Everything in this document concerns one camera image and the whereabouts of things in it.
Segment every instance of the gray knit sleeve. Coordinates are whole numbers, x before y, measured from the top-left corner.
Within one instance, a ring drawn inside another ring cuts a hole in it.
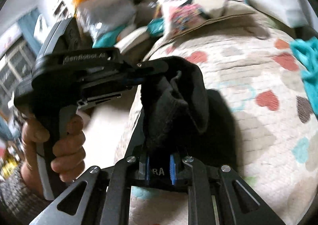
[[[42,212],[50,201],[43,200],[31,192],[24,184],[19,165],[13,174],[0,183],[0,202],[9,217],[8,223],[29,224],[40,212]]]

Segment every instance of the teal fabric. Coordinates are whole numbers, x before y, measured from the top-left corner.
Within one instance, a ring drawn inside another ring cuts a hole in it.
[[[116,39],[120,32],[126,28],[126,25],[117,27],[115,30],[105,33],[100,39],[96,40],[93,48],[112,47],[116,44]]]
[[[157,18],[153,19],[148,25],[147,25],[147,31],[150,34],[150,36],[161,36],[163,35],[164,31],[164,21],[163,18]]]
[[[296,59],[307,68],[307,71],[301,71],[302,80],[311,107],[318,116],[318,39],[296,39],[290,43],[290,48]]]

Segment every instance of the screw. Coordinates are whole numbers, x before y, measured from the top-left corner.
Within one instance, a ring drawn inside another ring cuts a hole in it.
[[[99,171],[99,167],[98,166],[93,166],[91,167],[91,170],[89,171],[91,174],[97,173]]]
[[[129,156],[126,158],[127,162],[129,163],[134,163],[136,161],[136,157],[135,156]]]
[[[223,172],[230,172],[230,170],[231,170],[230,166],[228,166],[228,165],[223,165],[221,167],[221,169],[222,169]]]
[[[186,157],[184,158],[184,161],[189,163],[189,162],[193,162],[194,159],[193,159],[193,157],[191,157],[191,156],[186,156]]]

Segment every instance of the bedspread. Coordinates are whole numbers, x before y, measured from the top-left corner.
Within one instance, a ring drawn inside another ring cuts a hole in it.
[[[318,123],[292,38],[256,12],[201,27],[173,41],[161,38],[146,56],[180,56],[197,64],[207,89],[219,90],[237,124],[238,172],[288,225],[316,195]],[[117,147],[124,157],[142,108],[140,88]],[[187,195],[134,187],[129,224],[187,224]]]

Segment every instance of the finger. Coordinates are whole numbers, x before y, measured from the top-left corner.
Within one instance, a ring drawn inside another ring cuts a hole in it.
[[[36,119],[28,119],[22,128],[22,140],[25,144],[30,142],[46,142],[50,133]]]
[[[75,180],[85,169],[85,163],[84,161],[81,161],[75,168],[60,173],[60,179],[63,182],[72,182]]]
[[[57,173],[64,173],[71,169],[74,169],[86,156],[83,147],[72,155],[55,158],[51,162],[51,168]]]
[[[53,154],[56,157],[72,155],[80,150],[84,142],[85,135],[82,131],[78,135],[67,135],[54,144]]]
[[[83,119],[79,115],[75,115],[66,126],[66,130],[71,135],[79,134],[83,129]]]

